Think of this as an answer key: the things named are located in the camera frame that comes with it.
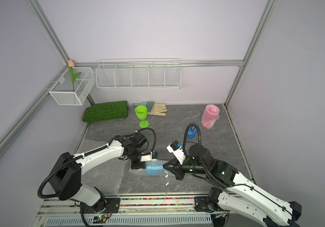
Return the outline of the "blue tape dispenser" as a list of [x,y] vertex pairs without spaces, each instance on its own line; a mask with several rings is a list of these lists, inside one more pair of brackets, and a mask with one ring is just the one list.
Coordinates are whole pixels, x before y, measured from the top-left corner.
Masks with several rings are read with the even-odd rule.
[[197,128],[196,128],[197,126],[198,126],[197,123],[191,123],[189,125],[189,129],[188,129],[187,136],[186,136],[188,139],[193,139],[194,138],[194,136],[197,133]]

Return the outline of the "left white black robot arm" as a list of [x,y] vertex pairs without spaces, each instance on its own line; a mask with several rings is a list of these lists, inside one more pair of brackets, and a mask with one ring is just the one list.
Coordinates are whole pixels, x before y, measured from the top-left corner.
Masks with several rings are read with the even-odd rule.
[[106,197],[97,187],[83,184],[82,176],[93,168],[120,157],[128,158],[133,169],[145,168],[140,148],[146,143],[147,138],[142,133],[135,132],[130,136],[116,135],[107,144],[84,153],[63,153],[41,183],[37,196],[41,199],[78,201],[80,205],[88,206],[92,212],[103,212],[108,206]]

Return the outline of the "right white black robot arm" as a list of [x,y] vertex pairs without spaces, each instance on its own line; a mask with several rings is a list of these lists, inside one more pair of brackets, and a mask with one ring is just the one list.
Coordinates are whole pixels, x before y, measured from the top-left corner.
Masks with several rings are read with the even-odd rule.
[[196,205],[197,211],[232,211],[264,227],[298,226],[297,220],[302,212],[299,203],[271,195],[232,165],[213,158],[203,146],[194,144],[185,153],[182,143],[174,141],[167,150],[175,158],[163,167],[177,180],[183,180],[185,174],[192,174],[213,185],[203,204]]

